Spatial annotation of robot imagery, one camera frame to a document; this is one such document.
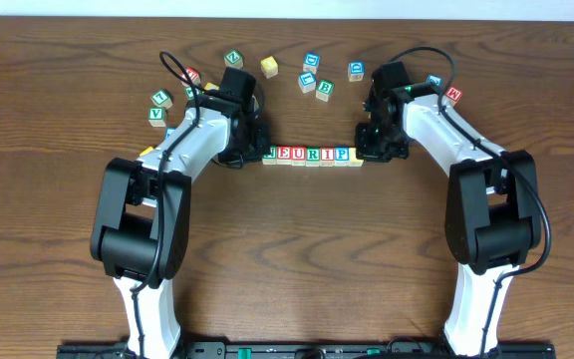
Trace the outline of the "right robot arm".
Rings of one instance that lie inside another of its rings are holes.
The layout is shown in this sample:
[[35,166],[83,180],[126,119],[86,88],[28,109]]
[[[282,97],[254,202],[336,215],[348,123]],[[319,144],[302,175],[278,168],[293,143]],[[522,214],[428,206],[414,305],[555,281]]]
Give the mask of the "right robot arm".
[[442,333],[449,353],[498,350],[497,325],[507,287],[541,240],[533,157],[508,152],[478,133],[453,108],[454,88],[413,83],[402,62],[372,74],[369,121],[356,127],[365,162],[405,159],[419,143],[448,177],[444,233],[458,263],[455,294]]

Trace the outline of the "green R block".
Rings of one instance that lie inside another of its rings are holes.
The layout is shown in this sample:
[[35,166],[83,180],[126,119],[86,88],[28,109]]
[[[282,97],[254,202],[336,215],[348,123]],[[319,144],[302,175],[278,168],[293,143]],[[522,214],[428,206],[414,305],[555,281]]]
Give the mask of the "green R block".
[[319,167],[321,165],[320,149],[307,148],[306,150],[306,167]]

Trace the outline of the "red I block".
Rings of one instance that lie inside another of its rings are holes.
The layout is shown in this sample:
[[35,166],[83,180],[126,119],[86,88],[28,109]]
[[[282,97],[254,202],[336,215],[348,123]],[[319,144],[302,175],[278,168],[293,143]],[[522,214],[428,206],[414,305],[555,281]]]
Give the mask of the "red I block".
[[335,165],[335,149],[334,148],[321,148],[320,149],[320,166],[333,167]]

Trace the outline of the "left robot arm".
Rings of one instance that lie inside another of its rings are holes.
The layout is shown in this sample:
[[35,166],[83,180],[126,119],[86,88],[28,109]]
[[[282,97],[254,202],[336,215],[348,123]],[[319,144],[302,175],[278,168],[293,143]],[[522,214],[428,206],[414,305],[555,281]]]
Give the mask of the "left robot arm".
[[172,281],[188,244],[191,188],[219,160],[242,167],[269,152],[261,107],[252,95],[209,91],[190,101],[184,119],[163,142],[134,161],[105,168],[91,237],[124,300],[135,358],[169,358],[181,337]]

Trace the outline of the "red E block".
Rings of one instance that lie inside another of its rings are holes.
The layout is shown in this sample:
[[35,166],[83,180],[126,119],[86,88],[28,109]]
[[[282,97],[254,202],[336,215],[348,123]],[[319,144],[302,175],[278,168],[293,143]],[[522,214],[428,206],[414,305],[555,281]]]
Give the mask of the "red E block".
[[276,160],[278,165],[292,165],[291,150],[292,148],[287,146],[279,146],[277,148]]

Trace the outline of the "green N block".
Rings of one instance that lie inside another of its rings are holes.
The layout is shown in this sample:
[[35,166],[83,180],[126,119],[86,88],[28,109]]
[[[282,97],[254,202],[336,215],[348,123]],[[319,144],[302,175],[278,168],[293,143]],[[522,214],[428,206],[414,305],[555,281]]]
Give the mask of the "green N block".
[[276,146],[270,147],[270,152],[263,156],[262,162],[267,166],[277,164],[277,147]]

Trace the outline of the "blue P block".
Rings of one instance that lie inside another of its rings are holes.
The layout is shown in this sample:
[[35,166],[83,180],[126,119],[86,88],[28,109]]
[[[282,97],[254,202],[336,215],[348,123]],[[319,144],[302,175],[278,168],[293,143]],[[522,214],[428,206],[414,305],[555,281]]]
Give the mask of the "blue P block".
[[350,162],[350,150],[347,147],[335,147],[334,166],[347,167]]

